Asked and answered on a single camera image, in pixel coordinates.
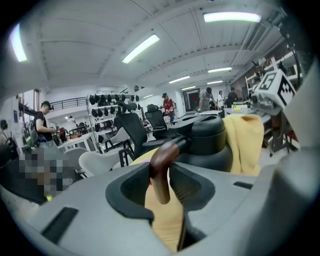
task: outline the man in red shirt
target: man in red shirt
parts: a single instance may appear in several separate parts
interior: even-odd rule
[[[163,101],[163,107],[164,107],[164,115],[170,116],[170,122],[172,122],[175,119],[175,113],[174,113],[174,102],[171,98],[168,97],[166,93],[162,94],[162,98],[164,98]]]

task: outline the brown handle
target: brown handle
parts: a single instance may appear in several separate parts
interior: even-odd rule
[[[163,144],[150,160],[150,178],[158,201],[165,205],[170,201],[167,172],[173,161],[190,147],[190,140],[184,136]]]

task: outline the man in gray shirt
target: man in gray shirt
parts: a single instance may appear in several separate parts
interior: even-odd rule
[[[209,105],[209,102],[210,102],[210,99],[212,99],[215,107],[217,109],[219,109],[212,93],[211,93],[211,88],[208,87],[206,90],[203,90],[201,93],[200,93],[200,102],[199,102],[199,108],[201,110],[201,112],[204,112],[204,111],[209,111],[210,110],[210,105]]]

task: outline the yellow towel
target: yellow towel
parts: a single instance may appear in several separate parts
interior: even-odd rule
[[[230,114],[223,121],[233,155],[230,173],[257,176],[265,130],[260,116]]]

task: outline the fluorescent ceiling light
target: fluorescent ceiling light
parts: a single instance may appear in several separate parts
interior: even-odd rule
[[[196,88],[196,87],[195,86],[191,86],[191,87],[183,88],[182,91],[188,90],[188,89],[192,89],[192,88]]]
[[[148,97],[150,97],[150,96],[152,96],[153,94],[150,94],[150,95],[147,95],[147,96],[145,96],[145,97],[143,97],[143,98],[148,98]]]
[[[213,81],[213,82],[208,82],[207,85],[212,85],[212,84],[219,84],[219,83],[222,83],[223,81],[222,80],[219,80],[219,81]]]
[[[18,62],[23,62],[27,60],[24,48],[22,47],[20,38],[20,23],[18,23],[10,34],[10,41]]]
[[[173,83],[175,83],[175,82],[178,82],[178,81],[181,81],[181,80],[184,80],[184,79],[187,79],[187,78],[190,78],[190,76],[187,75],[187,76],[185,76],[185,77],[181,77],[181,78],[179,78],[179,79],[170,81],[169,84],[173,84]]]
[[[261,15],[249,12],[224,11],[211,12],[203,14],[205,22],[220,22],[220,21],[247,21],[260,22]]]
[[[153,45],[155,42],[158,42],[160,39],[155,34],[150,36],[147,40],[140,43],[132,52],[130,52],[127,57],[123,59],[123,63],[128,64],[130,61],[132,61],[133,58],[138,56],[141,52],[143,52],[145,49],[147,49],[149,46]]]
[[[211,69],[211,70],[208,70],[208,73],[220,72],[220,71],[229,71],[229,70],[232,70],[232,67],[223,67],[223,68]]]

